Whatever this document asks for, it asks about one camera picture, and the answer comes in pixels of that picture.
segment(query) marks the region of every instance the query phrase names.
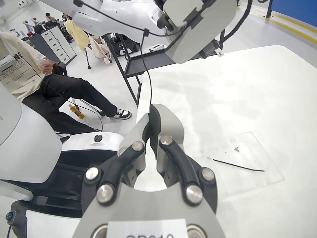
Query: hand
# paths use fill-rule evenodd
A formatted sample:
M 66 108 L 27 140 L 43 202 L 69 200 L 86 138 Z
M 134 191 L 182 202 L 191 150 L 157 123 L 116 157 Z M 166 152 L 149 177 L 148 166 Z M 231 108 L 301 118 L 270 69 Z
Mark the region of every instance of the hand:
M 44 62 L 41 62 L 40 65 L 39 65 L 39 69 L 41 70 L 42 73 L 45 73 L 45 74 L 51 74 L 52 71 L 53 71 L 53 64 L 51 63 L 51 61 L 47 62 L 47 61 L 44 61 Z

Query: white tabletop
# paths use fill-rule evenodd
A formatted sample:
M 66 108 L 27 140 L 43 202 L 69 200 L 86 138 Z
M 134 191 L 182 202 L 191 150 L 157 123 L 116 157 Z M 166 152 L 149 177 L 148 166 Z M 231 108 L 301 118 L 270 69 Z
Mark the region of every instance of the white tabletop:
M 252 132 L 284 180 L 218 198 L 227 238 L 317 237 L 317 70 L 282 46 L 231 52 L 150 70 L 152 103 L 185 129 L 184 149 L 201 166 L 214 143 Z M 144 74 L 137 121 L 148 111 Z M 218 183 L 221 193 L 223 186 Z M 136 189 L 165 185 L 147 145 Z

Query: black outfit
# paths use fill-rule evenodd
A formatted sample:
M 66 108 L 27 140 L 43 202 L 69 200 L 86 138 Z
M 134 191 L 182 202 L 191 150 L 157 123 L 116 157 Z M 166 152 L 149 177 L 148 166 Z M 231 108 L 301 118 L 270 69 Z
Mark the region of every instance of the black outfit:
M 50 103 L 49 97 L 58 96 L 83 99 L 89 104 L 104 111 L 108 117 L 117 113 L 117 107 L 109 102 L 89 82 L 65 75 L 51 74 L 43 79 L 40 88 L 23 99 L 22 103 L 43 116 L 53 130 L 60 133 L 89 133 L 95 130 L 88 125 L 80 123 L 69 115 L 60 112 L 57 107 Z

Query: blue sign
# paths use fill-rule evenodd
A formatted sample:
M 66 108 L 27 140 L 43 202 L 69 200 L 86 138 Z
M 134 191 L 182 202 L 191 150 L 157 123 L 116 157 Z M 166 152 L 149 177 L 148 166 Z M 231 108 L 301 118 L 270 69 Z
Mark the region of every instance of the blue sign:
M 273 0 L 271 9 L 317 27 L 317 0 Z

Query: yellow bottle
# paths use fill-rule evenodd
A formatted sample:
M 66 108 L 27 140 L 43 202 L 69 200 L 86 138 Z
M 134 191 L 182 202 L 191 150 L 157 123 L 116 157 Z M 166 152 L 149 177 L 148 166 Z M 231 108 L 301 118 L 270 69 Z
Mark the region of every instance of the yellow bottle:
M 82 118 L 85 117 L 85 115 L 84 115 L 83 113 L 81 113 L 81 112 L 76 108 L 76 106 L 71 105 L 71 104 L 69 104 L 68 106 L 69 106 L 70 110 L 71 110 L 74 114 L 76 114 L 76 115 L 78 116 L 79 119 L 82 119 Z

